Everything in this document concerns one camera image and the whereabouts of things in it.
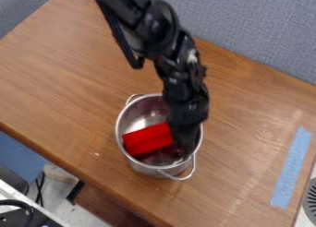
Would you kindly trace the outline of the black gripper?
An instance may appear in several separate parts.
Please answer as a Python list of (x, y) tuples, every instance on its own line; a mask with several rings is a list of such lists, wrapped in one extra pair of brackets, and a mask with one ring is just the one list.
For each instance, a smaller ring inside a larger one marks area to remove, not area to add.
[(189, 154), (196, 147), (200, 124), (209, 118), (209, 90), (204, 83), (196, 89), (189, 84), (167, 83), (164, 100), (171, 111), (168, 122), (175, 146)]

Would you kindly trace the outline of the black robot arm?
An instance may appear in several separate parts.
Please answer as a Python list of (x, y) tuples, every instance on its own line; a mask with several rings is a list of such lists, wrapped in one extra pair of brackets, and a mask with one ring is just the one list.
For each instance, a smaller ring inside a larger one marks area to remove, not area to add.
[(132, 68), (142, 68), (148, 60), (155, 64), (164, 82), (172, 135), (176, 144), (191, 151), (211, 107), (207, 66), (195, 38), (164, 0), (94, 1)]

